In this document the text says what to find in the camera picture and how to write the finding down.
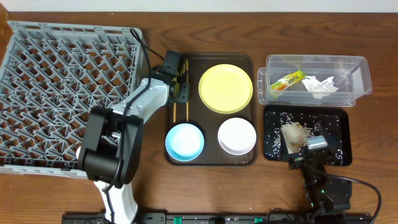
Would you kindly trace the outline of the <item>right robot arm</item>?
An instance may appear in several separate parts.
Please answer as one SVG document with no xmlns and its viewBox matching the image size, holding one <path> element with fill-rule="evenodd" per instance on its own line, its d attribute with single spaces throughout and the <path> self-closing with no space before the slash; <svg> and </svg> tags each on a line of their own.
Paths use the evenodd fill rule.
<svg viewBox="0 0 398 224">
<path fill-rule="evenodd" d="M 336 139 L 317 123 L 319 135 L 309 138 L 297 152 L 289 152 L 285 136 L 281 136 L 279 159 L 289 163 L 289 169 L 300 169 L 306 198 L 313 210 L 305 219 L 315 223 L 322 215 L 338 215 L 351 208 L 352 182 L 326 173 L 325 165 L 338 151 Z"/>
</svg>

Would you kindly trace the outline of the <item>white pink bowl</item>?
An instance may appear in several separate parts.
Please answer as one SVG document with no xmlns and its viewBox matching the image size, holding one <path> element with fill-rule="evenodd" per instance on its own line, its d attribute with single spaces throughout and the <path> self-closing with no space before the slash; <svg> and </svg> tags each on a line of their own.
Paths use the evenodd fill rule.
<svg viewBox="0 0 398 224">
<path fill-rule="evenodd" d="M 243 118 L 227 119 L 220 126 L 217 138 L 221 148 L 234 156 L 247 154 L 257 141 L 254 126 Z"/>
</svg>

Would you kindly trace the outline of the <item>yellow plastic plate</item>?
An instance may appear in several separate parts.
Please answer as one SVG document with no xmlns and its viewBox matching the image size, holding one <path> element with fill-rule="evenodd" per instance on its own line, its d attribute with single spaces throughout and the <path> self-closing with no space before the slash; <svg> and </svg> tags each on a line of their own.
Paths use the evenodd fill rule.
<svg viewBox="0 0 398 224">
<path fill-rule="evenodd" d="M 204 72 L 198 84 L 198 92 L 209 109 L 221 114 L 231 114 L 249 104 L 253 85 L 242 68 L 219 64 Z"/>
</svg>

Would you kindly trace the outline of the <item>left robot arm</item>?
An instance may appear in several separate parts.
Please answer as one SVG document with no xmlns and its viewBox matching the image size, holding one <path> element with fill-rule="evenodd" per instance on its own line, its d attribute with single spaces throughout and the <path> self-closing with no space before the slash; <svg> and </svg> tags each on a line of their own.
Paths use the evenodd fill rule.
<svg viewBox="0 0 398 224">
<path fill-rule="evenodd" d="M 148 77 L 120 103 L 91 109 L 78 168 L 94 182 L 106 211 L 99 223 L 132 223 L 138 206 L 131 181 L 139 166 L 145 122 L 161 107 L 188 100 L 188 62 L 167 51 L 161 65 L 149 67 Z"/>
</svg>

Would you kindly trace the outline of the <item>dark brown serving tray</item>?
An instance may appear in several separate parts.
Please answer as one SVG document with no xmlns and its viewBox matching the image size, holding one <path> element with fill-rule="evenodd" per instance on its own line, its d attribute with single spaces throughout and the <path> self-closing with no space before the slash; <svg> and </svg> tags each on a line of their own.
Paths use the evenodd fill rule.
<svg viewBox="0 0 398 224">
<path fill-rule="evenodd" d="M 257 159 L 258 150 L 254 146 L 251 151 L 242 156 L 234 156 L 224 151 L 218 143 L 218 130 L 227 119 L 239 117 L 256 125 L 256 103 L 252 99 L 241 111 L 233 114 L 221 114 L 207 108 L 202 102 L 198 92 L 198 84 L 203 73 L 210 67 L 218 64 L 231 64 L 242 68 L 251 79 L 253 64 L 250 56 L 239 53 L 196 53 L 183 54 L 183 60 L 189 63 L 189 122 L 197 126 L 203 133 L 205 145 L 201 154 L 192 161 L 180 162 L 171 158 L 164 150 L 165 159 L 175 166 L 249 166 Z M 187 123 L 186 104 L 177 103 L 176 122 L 173 123 L 173 105 L 166 110 L 166 130 L 175 125 Z"/>
</svg>

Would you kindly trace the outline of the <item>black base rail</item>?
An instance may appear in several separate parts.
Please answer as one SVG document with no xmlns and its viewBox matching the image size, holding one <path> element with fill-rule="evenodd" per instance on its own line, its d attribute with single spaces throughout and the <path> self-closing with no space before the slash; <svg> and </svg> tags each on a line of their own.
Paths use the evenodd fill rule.
<svg viewBox="0 0 398 224">
<path fill-rule="evenodd" d="M 64 214 L 62 224 L 109 223 L 103 214 Z M 258 223 L 310 223 L 308 215 L 287 212 L 270 212 L 267 215 L 184 215 L 145 213 L 138 215 L 132 224 L 258 224 Z"/>
</svg>

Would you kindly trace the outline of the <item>light blue bowl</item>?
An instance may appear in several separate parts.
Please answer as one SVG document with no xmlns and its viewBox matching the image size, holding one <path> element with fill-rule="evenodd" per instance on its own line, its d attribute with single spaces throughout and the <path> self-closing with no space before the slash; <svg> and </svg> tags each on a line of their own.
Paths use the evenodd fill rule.
<svg viewBox="0 0 398 224">
<path fill-rule="evenodd" d="M 205 145 L 202 131 L 190 123 L 174 126 L 165 137 L 167 154 L 180 162 L 188 162 L 197 158 Z"/>
</svg>

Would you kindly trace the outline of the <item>white paper napkin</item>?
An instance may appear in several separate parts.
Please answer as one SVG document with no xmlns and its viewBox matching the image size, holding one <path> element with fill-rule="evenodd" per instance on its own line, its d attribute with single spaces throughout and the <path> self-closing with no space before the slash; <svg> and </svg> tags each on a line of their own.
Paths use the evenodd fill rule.
<svg viewBox="0 0 398 224">
<path fill-rule="evenodd" d="M 333 82 L 333 77 L 328 77 L 320 82 L 315 76 L 306 76 L 302 79 L 302 83 L 305 89 L 317 99 L 322 99 L 338 90 Z"/>
</svg>

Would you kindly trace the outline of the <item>black plastic tray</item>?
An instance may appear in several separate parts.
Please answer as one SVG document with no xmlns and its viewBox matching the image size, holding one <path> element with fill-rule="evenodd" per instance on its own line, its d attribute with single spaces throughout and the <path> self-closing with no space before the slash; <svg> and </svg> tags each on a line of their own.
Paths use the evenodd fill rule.
<svg viewBox="0 0 398 224">
<path fill-rule="evenodd" d="M 336 154 L 327 160 L 328 165 L 348 166 L 352 163 L 349 119 L 345 110 L 340 108 L 269 105 L 264 108 L 264 156 L 270 161 L 282 161 L 281 127 L 284 124 L 298 122 L 312 130 L 312 137 L 321 135 L 317 123 L 336 139 Z"/>
</svg>

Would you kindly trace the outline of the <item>clear plastic waste bin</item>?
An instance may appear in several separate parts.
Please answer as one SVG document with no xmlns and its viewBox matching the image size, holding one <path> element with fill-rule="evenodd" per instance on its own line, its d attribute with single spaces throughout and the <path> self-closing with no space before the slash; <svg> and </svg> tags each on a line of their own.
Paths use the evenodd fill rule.
<svg viewBox="0 0 398 224">
<path fill-rule="evenodd" d="M 320 82 L 333 77 L 338 90 L 322 99 L 314 98 L 302 81 L 282 91 L 271 90 L 273 83 L 297 70 Z M 270 55 L 266 66 L 257 71 L 257 97 L 262 105 L 352 107 L 359 97 L 371 92 L 368 61 L 362 56 Z"/>
</svg>

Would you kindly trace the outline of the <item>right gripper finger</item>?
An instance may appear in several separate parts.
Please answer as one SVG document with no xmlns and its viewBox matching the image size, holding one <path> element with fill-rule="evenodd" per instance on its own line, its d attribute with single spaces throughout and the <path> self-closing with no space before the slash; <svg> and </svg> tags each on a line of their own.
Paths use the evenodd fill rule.
<svg viewBox="0 0 398 224">
<path fill-rule="evenodd" d="M 328 132 L 326 128 L 324 128 L 321 122 L 317 123 L 318 130 L 320 134 L 325 138 L 328 146 L 337 146 L 336 139 Z"/>
<path fill-rule="evenodd" d="M 281 127 L 280 159 L 287 161 L 291 154 L 300 152 L 302 147 L 302 132 L 298 127 Z"/>
</svg>

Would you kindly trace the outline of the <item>grey plastic dish rack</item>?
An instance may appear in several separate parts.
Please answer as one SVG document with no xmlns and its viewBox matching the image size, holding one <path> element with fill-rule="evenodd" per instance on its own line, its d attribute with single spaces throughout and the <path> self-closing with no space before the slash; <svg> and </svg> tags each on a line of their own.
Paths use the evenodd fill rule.
<svg viewBox="0 0 398 224">
<path fill-rule="evenodd" d="M 9 21 L 1 65 L 1 172 L 85 179 L 90 109 L 118 104 L 147 73 L 138 28 Z"/>
</svg>

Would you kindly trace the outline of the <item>pile of rice waste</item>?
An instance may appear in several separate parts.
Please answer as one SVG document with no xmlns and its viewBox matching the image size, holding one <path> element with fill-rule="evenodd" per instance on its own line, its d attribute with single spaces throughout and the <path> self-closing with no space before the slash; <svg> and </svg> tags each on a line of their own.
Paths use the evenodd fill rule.
<svg viewBox="0 0 398 224">
<path fill-rule="evenodd" d="M 306 145 L 306 140 L 313 135 L 310 128 L 298 122 L 284 124 L 281 130 L 289 154 L 299 152 Z"/>
</svg>

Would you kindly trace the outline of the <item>green orange snack wrapper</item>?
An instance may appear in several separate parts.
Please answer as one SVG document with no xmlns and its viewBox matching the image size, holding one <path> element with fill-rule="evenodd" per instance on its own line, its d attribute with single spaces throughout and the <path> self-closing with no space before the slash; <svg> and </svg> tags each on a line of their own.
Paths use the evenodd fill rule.
<svg viewBox="0 0 398 224">
<path fill-rule="evenodd" d="M 280 78 L 277 82 L 271 85 L 271 90 L 282 91 L 288 89 L 290 86 L 298 83 L 306 77 L 306 74 L 301 70 L 297 70 L 294 73 L 290 73 Z"/>
</svg>

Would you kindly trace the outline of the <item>wooden chopstick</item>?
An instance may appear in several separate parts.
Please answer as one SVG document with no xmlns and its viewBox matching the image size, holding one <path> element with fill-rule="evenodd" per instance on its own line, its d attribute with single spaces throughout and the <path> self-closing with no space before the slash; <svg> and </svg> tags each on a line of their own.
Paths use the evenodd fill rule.
<svg viewBox="0 0 398 224">
<path fill-rule="evenodd" d="M 186 79 L 186 82 L 189 84 L 189 76 L 188 76 L 188 74 L 189 74 L 189 63 L 188 63 L 188 60 L 186 60 L 185 61 L 185 79 Z M 189 122 L 189 87 L 188 87 L 188 100 L 187 100 L 187 102 L 186 102 L 186 120 L 187 120 L 187 122 Z"/>
<path fill-rule="evenodd" d="M 173 123 L 176 122 L 177 104 L 173 103 Z"/>
</svg>

